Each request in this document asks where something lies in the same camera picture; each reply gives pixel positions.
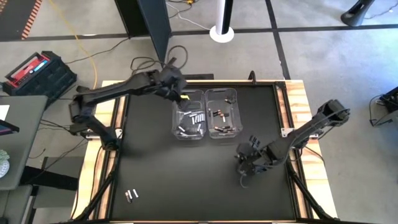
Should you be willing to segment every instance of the black cable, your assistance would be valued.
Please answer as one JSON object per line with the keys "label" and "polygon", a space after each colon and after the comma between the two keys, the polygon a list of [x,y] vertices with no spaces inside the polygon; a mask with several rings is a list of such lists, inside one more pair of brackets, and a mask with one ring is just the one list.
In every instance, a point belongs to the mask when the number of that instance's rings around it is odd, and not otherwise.
{"label": "black cable", "polygon": [[60,128],[39,128],[37,131],[40,131],[43,129],[50,129],[50,130],[54,130],[54,131],[64,131],[64,129],[60,129]]}
{"label": "black cable", "polygon": [[325,164],[325,160],[319,153],[315,152],[313,149],[309,148],[308,146],[305,146],[305,148],[308,149],[309,151],[311,151],[312,153],[316,154],[319,157],[319,159],[322,160],[323,164]]}
{"label": "black cable", "polygon": [[[53,125],[53,124],[46,124],[46,123],[43,123],[43,122],[40,122],[40,124],[41,124],[41,125],[44,125],[44,126],[52,127],[52,128],[58,128],[58,126]],[[70,124],[61,125],[61,126],[64,127],[64,128],[67,128],[67,127],[70,126]]]}
{"label": "black cable", "polygon": [[371,17],[365,17],[365,19],[373,19],[373,18],[375,18],[375,17],[382,16],[382,15],[388,13],[390,10],[392,10],[393,8],[395,8],[395,7],[397,7],[397,6],[398,6],[398,1],[396,2],[395,5],[391,6],[387,11],[384,11],[384,12],[382,12],[382,13],[380,13],[380,14],[373,15],[373,16],[371,16]]}
{"label": "black cable", "polygon": [[[153,63],[152,63],[151,65],[148,65],[147,67],[144,67],[144,68],[140,68],[140,67],[138,66],[136,69],[133,69],[133,68],[132,68],[132,65],[134,64],[134,61],[137,60],[137,59],[148,59],[148,60],[145,61],[145,62],[153,62]],[[130,69],[132,70],[133,73],[135,73],[136,71],[141,70],[141,69],[151,68],[151,67],[154,66],[155,64],[156,64],[155,59],[153,59],[153,58],[151,58],[151,57],[135,57],[135,58],[133,58],[132,61],[131,61]]]}
{"label": "black cable", "polygon": [[98,152],[97,152],[97,157],[95,159],[95,163],[94,163],[94,173],[93,173],[93,184],[91,185],[91,193],[90,193],[90,198],[93,196],[93,190],[94,190],[94,181],[95,181],[95,167],[97,166],[97,162],[98,162],[98,156],[100,155],[101,152],[101,148],[102,146],[99,147]]}
{"label": "black cable", "polygon": [[170,16],[169,19],[171,19],[171,18],[177,16],[177,15],[178,15],[179,13],[181,13],[181,12],[186,12],[186,11],[190,10],[191,8],[192,8],[192,4],[189,4],[189,8],[188,8],[188,9],[179,10],[179,11],[176,12],[174,15]]}
{"label": "black cable", "polygon": [[[104,51],[101,51],[101,52],[97,52],[97,53],[91,55],[90,57],[94,57],[95,55],[99,55],[99,54],[102,54],[102,53],[105,53],[105,52],[110,52],[110,51],[114,50],[117,46],[119,46],[119,44],[123,43],[123,42],[126,41],[126,40],[128,40],[128,38],[126,38],[126,39],[120,41],[120,42],[117,43],[115,46],[113,46],[111,49],[109,49],[109,50],[104,50]],[[81,61],[81,60],[86,60],[86,59],[88,59],[88,58],[90,58],[90,57],[84,57],[84,58],[81,58],[81,59],[76,59],[76,60],[73,60],[73,61],[71,61],[71,62],[67,62],[67,63],[65,63],[65,64],[71,64],[71,63],[79,62],[79,61]]]}
{"label": "black cable", "polygon": [[300,151],[300,154],[299,154],[298,157],[295,158],[294,160],[290,159],[290,161],[292,161],[292,162],[297,162],[297,161],[299,161],[299,160],[301,159],[301,156],[303,155],[303,148],[301,148],[301,149],[296,149],[296,148],[295,148],[295,150],[299,150],[299,151]]}
{"label": "black cable", "polygon": [[178,67],[178,69],[181,69],[181,68],[183,68],[183,67],[187,64],[187,62],[188,62],[188,50],[187,50],[184,46],[182,46],[182,45],[176,45],[176,46],[170,48],[170,50],[167,52],[167,55],[166,55],[166,62],[169,61],[170,53],[173,51],[173,49],[176,49],[176,48],[181,48],[181,49],[183,49],[183,50],[185,51],[185,61],[184,61],[184,63],[183,63],[180,67]]}
{"label": "black cable", "polygon": [[377,95],[377,96],[371,98],[371,100],[369,101],[369,122],[371,123],[371,125],[372,125],[373,127],[377,126],[377,125],[379,124],[379,122],[380,122],[383,118],[385,118],[386,116],[389,115],[389,113],[388,113],[388,114],[384,115],[383,117],[381,117],[380,119],[372,119],[372,108],[371,108],[371,105],[372,105],[372,101],[373,101],[375,98],[377,98],[377,97],[381,97],[381,98],[383,98],[383,100],[386,100],[386,101],[388,101],[389,103],[392,103],[393,105],[398,106],[397,103],[395,103],[395,102],[393,102],[393,101],[391,101],[391,100],[389,100],[389,99],[383,97],[383,95]]}
{"label": "black cable", "polygon": [[45,149],[43,149],[43,151],[42,151],[38,156],[35,156],[35,157],[29,157],[29,156],[28,156],[28,158],[29,158],[29,159],[37,159],[37,158],[39,158],[44,152],[45,152]]}
{"label": "black cable", "polygon": [[[167,52],[166,62],[169,62],[169,56],[170,56],[171,51],[173,51],[173,49],[175,49],[175,48],[177,48],[177,47],[182,48],[182,49],[185,51],[185,61],[184,61],[184,63],[182,64],[182,66],[178,67],[178,69],[181,69],[181,68],[183,68],[183,67],[187,64],[187,62],[188,62],[188,50],[187,50],[184,46],[182,46],[182,45],[176,45],[176,46],[172,47],[172,48]],[[141,64],[139,64],[139,65],[137,66],[137,68],[134,69],[132,66],[133,66],[134,62],[135,62],[137,59],[148,59],[148,60],[145,61],[145,62],[142,62]],[[134,74],[135,74],[137,71],[139,71],[139,70],[151,68],[151,67],[154,66],[156,63],[159,63],[159,64],[161,64],[161,65],[163,65],[163,66],[169,66],[169,65],[167,65],[166,63],[160,62],[160,61],[155,60],[155,59],[153,59],[153,58],[151,58],[151,57],[135,57],[135,58],[132,59],[132,61],[131,61],[131,63],[130,63],[130,69],[132,70],[132,75],[134,75]]]}
{"label": "black cable", "polygon": [[[98,157],[99,157],[99,155],[100,155],[101,148],[102,148],[102,145],[101,145],[101,146],[99,147],[99,149],[98,149],[97,156],[96,156],[96,159],[95,159],[95,162],[94,162],[93,183],[92,183],[92,185],[91,185],[90,199],[91,199],[91,197],[93,196],[93,190],[94,190],[94,181],[95,181],[95,172],[96,172],[96,169],[95,169],[95,167],[97,166]],[[71,218],[70,218],[70,219],[73,219],[73,216],[75,215],[76,208],[77,208],[77,201],[78,201],[78,197],[79,197],[79,186],[78,186],[78,188],[77,188],[77,195],[76,195],[76,205],[75,205],[75,209],[74,209],[74,211],[73,211],[73,213],[72,213],[72,216],[71,216]]]}
{"label": "black cable", "polygon": [[48,170],[50,167],[52,167],[55,163],[57,163],[58,161],[60,161],[61,159],[63,159],[67,154],[69,154],[69,153],[71,153],[72,151],[78,149],[79,147],[82,147],[82,146],[84,146],[85,144],[87,144],[87,142],[86,142],[86,143],[80,145],[84,140],[86,140],[86,139],[82,139],[75,147],[73,147],[72,149],[70,149],[70,150],[68,150],[68,151],[66,151],[66,152],[64,152],[64,153],[62,153],[61,156],[58,157],[58,159],[56,159],[56,160],[55,160],[54,162],[52,162],[50,165],[48,165],[47,167],[45,167],[41,173],[37,174],[35,177],[31,178],[29,181],[27,181],[27,182],[25,182],[25,183],[23,183],[23,184],[29,184],[29,183],[31,183],[34,179],[40,177],[45,171],[47,171],[47,170]]}
{"label": "black cable", "polygon": [[329,131],[331,131],[333,128],[335,128],[335,127],[333,126],[333,127],[329,128],[327,131],[325,131],[325,132],[318,138],[318,141],[321,140],[323,137],[325,137],[326,134],[328,134]]}
{"label": "black cable", "polygon": [[64,126],[62,126],[62,125],[59,125],[59,124],[54,123],[54,122],[52,122],[52,121],[47,121],[46,119],[41,119],[41,120],[44,121],[44,122],[53,124],[53,125],[55,125],[55,127],[62,128],[62,129],[66,130],[67,132],[70,133],[70,131],[69,131],[66,127],[64,127]]}

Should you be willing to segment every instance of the black pole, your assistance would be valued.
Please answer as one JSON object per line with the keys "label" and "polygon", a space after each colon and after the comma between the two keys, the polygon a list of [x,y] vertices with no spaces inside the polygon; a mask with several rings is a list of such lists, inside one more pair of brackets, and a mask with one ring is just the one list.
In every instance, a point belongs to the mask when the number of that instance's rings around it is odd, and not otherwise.
{"label": "black pole", "polygon": [[221,34],[226,34],[229,31],[229,24],[231,23],[233,0],[226,0],[224,7],[223,30]]}

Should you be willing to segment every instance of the black mat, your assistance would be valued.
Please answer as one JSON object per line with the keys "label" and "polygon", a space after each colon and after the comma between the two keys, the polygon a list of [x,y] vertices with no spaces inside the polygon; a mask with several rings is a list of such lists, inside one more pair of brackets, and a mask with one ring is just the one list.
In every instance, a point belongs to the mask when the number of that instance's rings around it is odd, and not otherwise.
{"label": "black mat", "polygon": [[[236,87],[243,124],[234,139],[179,141],[171,133],[172,105],[158,96],[132,96],[111,218],[114,220],[291,220],[285,167],[239,184],[239,142],[255,134],[263,144],[280,132],[271,86]],[[126,190],[139,198],[129,204]]]}
{"label": "black mat", "polygon": [[0,41],[22,38],[22,32],[35,3],[36,0],[7,1],[0,13]]}

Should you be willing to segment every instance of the yellow cable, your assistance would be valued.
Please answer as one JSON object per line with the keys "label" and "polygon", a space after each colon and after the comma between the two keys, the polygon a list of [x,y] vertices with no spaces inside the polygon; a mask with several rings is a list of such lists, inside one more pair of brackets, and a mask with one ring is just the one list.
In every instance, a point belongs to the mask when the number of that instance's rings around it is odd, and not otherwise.
{"label": "yellow cable", "polygon": [[75,30],[74,30],[73,27],[70,25],[70,23],[66,20],[66,18],[65,18],[65,16],[63,15],[62,11],[58,8],[58,6],[57,6],[52,0],[49,0],[49,1],[50,1],[51,6],[54,8],[54,10],[58,13],[58,15],[61,17],[61,19],[62,19],[62,20],[64,21],[64,23],[67,25],[68,29],[69,29],[69,30],[72,32],[72,34],[75,36],[76,41],[77,41],[77,44],[78,44],[80,50],[83,51],[83,52],[87,55],[87,57],[89,58],[89,60],[90,60],[90,62],[91,62],[91,65],[92,65],[93,68],[94,68],[94,86],[93,86],[93,89],[95,89],[96,86],[97,86],[98,74],[97,74],[97,68],[95,67],[95,63],[94,63],[93,58],[91,58],[91,55],[84,49],[84,47],[83,47],[83,45],[81,44],[79,38],[77,37],[77,34],[76,34]]}

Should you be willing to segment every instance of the white pole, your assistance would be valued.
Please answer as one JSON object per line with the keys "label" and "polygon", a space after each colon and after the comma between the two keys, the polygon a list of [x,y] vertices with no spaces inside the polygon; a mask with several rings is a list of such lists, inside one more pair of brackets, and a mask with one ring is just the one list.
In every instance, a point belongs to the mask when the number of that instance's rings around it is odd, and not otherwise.
{"label": "white pole", "polygon": [[227,43],[234,38],[230,28],[233,0],[217,0],[217,21],[210,29],[210,37],[219,43]]}
{"label": "white pole", "polygon": [[217,22],[216,22],[216,32],[218,35],[223,34],[224,8],[225,8],[225,0],[218,0]]}

